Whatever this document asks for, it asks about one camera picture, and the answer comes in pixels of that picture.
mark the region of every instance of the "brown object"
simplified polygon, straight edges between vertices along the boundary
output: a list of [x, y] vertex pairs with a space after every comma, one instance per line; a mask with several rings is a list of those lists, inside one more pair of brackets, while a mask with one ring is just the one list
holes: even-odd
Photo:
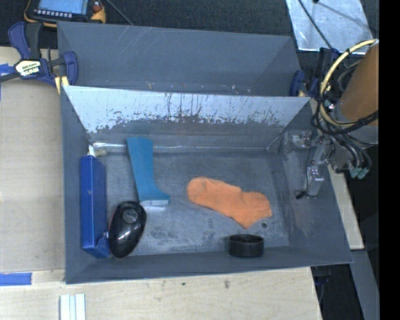
[[[357, 121], [378, 110], [379, 43], [372, 46], [355, 68], [347, 88], [340, 98], [342, 114]], [[368, 124], [378, 126], [378, 120]]]
[[234, 219], [245, 229], [271, 217], [268, 198], [260, 192], [243, 192], [240, 187], [207, 177], [197, 177], [187, 185], [188, 199]]

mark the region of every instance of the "gray bin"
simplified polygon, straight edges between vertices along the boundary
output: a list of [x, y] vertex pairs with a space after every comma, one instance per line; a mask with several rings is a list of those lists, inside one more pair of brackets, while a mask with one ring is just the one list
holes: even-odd
[[[299, 64], [290, 37], [118, 25], [58, 24], [59, 51], [76, 52], [77, 86], [61, 94], [67, 283], [234, 273], [351, 262], [329, 176], [314, 199], [296, 199], [308, 149], [282, 150], [286, 132], [309, 131], [308, 99], [289, 97]], [[138, 246], [124, 259], [81, 248], [79, 159], [105, 148], [109, 217], [136, 199], [125, 140], [153, 140], [157, 186]], [[189, 202], [205, 175], [259, 191], [273, 216], [244, 230]], [[227, 253], [228, 236], [265, 240], [262, 257]]]

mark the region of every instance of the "blue sponge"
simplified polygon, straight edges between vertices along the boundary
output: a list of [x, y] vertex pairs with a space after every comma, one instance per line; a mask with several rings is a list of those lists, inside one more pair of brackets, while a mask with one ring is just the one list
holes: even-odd
[[170, 196], [160, 191], [154, 181], [152, 140], [144, 137], [129, 137], [126, 140], [139, 203], [144, 207], [169, 204]]

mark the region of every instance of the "bin floor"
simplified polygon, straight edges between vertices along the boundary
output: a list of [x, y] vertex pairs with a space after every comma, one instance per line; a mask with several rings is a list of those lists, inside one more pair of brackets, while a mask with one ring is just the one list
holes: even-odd
[[[99, 157], [107, 170], [108, 218], [117, 204], [137, 200], [129, 155]], [[265, 151], [154, 153], [155, 182], [171, 196], [164, 207], [146, 207], [144, 234], [131, 255], [226, 250], [226, 237], [236, 233], [262, 236], [265, 247], [288, 246], [283, 217], [286, 178], [278, 155]], [[222, 180], [244, 191], [258, 191], [269, 199], [273, 216], [249, 229], [220, 213], [193, 204], [187, 184], [199, 176]]]

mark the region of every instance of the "electronic device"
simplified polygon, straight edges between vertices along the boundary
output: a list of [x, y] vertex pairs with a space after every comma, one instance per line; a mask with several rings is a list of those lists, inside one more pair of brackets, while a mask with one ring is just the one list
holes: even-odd
[[29, 0], [24, 19], [56, 27], [58, 21], [105, 23], [106, 15], [99, 0]]
[[146, 222], [147, 214], [141, 204], [135, 201], [118, 204], [108, 229], [111, 254], [116, 258], [128, 256], [138, 244]]

